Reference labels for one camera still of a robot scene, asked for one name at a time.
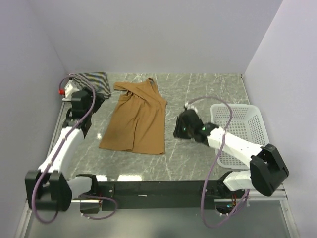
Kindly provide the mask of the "thin striped tank top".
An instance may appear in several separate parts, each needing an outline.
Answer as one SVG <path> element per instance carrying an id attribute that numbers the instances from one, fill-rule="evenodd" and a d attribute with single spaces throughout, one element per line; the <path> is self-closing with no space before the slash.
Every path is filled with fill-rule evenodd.
<path id="1" fill-rule="evenodd" d="M 88 72 L 70 74 L 72 81 L 79 90 L 88 87 L 94 88 L 98 93 L 102 93 L 105 99 L 111 97 L 111 89 L 105 72 Z"/>

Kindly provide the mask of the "tan brown tank top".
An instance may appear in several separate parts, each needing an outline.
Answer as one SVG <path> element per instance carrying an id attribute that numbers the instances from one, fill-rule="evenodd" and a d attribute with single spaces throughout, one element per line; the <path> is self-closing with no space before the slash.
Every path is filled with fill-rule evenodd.
<path id="1" fill-rule="evenodd" d="M 119 96 L 106 132 L 102 149 L 141 154 L 165 153 L 165 112 L 167 101 L 156 82 L 148 78 L 140 83 L 116 82 Z"/>

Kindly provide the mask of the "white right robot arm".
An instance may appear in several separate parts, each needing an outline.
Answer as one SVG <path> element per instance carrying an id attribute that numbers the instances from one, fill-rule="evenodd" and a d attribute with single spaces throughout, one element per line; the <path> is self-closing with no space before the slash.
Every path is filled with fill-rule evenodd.
<path id="1" fill-rule="evenodd" d="M 247 189 L 269 197 L 289 177 L 289 170 L 274 145 L 251 143 L 214 123 L 203 123 L 194 109 L 185 109 L 177 117 L 173 136 L 194 139 L 247 166 L 245 171 L 228 172 L 218 180 L 217 192 L 221 197 L 228 198 L 235 191 Z"/>

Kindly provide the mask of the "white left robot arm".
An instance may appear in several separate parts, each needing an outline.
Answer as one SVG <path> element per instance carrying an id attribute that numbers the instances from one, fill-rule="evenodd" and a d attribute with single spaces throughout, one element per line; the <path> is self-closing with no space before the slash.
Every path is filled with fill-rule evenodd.
<path id="1" fill-rule="evenodd" d="M 84 195 L 87 199 L 98 196 L 95 175 L 79 174 L 67 181 L 64 173 L 79 144 L 85 139 L 92 123 L 91 117 L 105 97 L 87 87 L 72 93 L 57 143 L 36 171 L 28 171 L 25 186 L 29 207 L 45 211 L 66 211 L 73 199 Z"/>

